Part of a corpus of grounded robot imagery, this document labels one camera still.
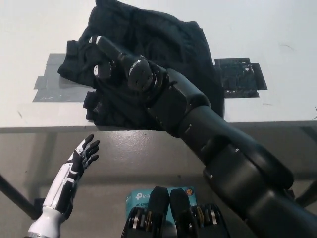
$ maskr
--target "robotic wrist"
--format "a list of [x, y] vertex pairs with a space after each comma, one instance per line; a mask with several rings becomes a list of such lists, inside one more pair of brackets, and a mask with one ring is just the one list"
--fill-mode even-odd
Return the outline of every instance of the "robotic wrist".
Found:
[[150, 94], [159, 91], [159, 94], [156, 93], [154, 102], [149, 101], [147, 111], [165, 131], [179, 137], [178, 127], [185, 116], [196, 107], [210, 107], [210, 102], [184, 75], [173, 69], [158, 68], [153, 74], [162, 83], [154, 84], [149, 91]]

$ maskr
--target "black garment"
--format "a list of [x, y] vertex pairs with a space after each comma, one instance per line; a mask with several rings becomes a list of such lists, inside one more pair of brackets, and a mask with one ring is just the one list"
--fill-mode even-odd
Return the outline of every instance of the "black garment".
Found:
[[87, 119], [96, 125], [159, 129], [133, 92], [114, 92], [97, 83], [93, 67], [108, 60], [88, 43], [95, 35], [106, 36], [136, 55], [182, 73], [206, 94], [211, 108], [222, 116], [224, 90], [216, 82], [206, 38], [196, 22], [183, 22], [166, 13], [141, 10], [116, 0], [96, 0], [96, 5], [79, 41], [67, 43], [65, 61], [58, 70], [64, 78], [97, 89], [86, 97]]

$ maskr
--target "table leg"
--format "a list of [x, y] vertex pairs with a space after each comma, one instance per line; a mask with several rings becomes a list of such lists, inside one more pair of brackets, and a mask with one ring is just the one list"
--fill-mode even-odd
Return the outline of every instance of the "table leg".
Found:
[[40, 217], [41, 211], [37, 210], [18, 190], [15, 189], [2, 175], [0, 175], [0, 191], [4, 193], [32, 220]]

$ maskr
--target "floor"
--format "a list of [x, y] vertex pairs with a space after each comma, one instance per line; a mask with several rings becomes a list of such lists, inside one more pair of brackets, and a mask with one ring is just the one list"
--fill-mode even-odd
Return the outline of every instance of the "floor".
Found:
[[[300, 194], [317, 178], [317, 146], [298, 128], [250, 129], [296, 176]], [[54, 176], [77, 144], [89, 133], [0, 135], [0, 173], [27, 198], [45, 197]], [[252, 232], [208, 188], [203, 166], [182, 141], [165, 132], [98, 132], [100, 159], [85, 172], [62, 238], [118, 238], [125, 223], [125, 197], [133, 189], [192, 185], [200, 203], [217, 203], [233, 238], [253, 238]], [[316, 204], [308, 209], [317, 214]], [[0, 194], [3, 238], [26, 235], [31, 220]]]

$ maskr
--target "black robotic arm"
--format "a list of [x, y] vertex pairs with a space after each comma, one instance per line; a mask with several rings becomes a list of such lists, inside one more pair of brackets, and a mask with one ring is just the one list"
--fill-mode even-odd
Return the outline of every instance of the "black robotic arm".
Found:
[[113, 68], [124, 70], [128, 87], [138, 92], [158, 124], [196, 153], [206, 166], [204, 177], [212, 190], [258, 237], [317, 237], [317, 217], [287, 193], [292, 173], [252, 137], [217, 115], [186, 77], [127, 53], [105, 37], [92, 37], [90, 43], [112, 60]]

